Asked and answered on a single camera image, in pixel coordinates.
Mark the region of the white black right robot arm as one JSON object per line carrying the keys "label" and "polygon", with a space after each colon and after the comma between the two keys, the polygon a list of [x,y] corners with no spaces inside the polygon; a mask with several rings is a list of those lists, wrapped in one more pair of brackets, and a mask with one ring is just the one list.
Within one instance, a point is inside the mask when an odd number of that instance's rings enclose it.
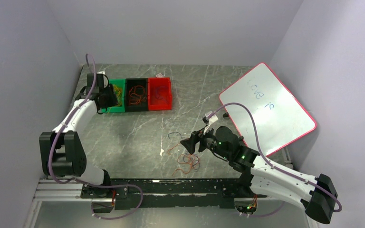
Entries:
{"label": "white black right robot arm", "polygon": [[241,173],[237,185],[240,195],[271,196],[304,209],[308,217],[319,223],[331,222],[338,193],[329,176],[303,174],[263,158],[245,145],[243,137],[225,126],[206,133],[203,129],[194,131],[180,143],[189,154],[207,149]]}

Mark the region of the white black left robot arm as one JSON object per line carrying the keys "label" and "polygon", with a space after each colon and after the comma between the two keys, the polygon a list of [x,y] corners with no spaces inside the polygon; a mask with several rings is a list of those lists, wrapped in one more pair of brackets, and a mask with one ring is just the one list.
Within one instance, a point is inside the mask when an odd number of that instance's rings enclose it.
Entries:
{"label": "white black left robot arm", "polygon": [[103,114],[108,108],[119,104],[113,86],[105,72],[89,73],[87,85],[76,96],[71,111],[52,131],[39,137],[42,170],[45,175],[65,184],[64,177],[70,177],[83,184],[89,184],[94,192],[105,198],[112,193],[113,185],[108,172],[87,161],[79,137],[96,114]]}

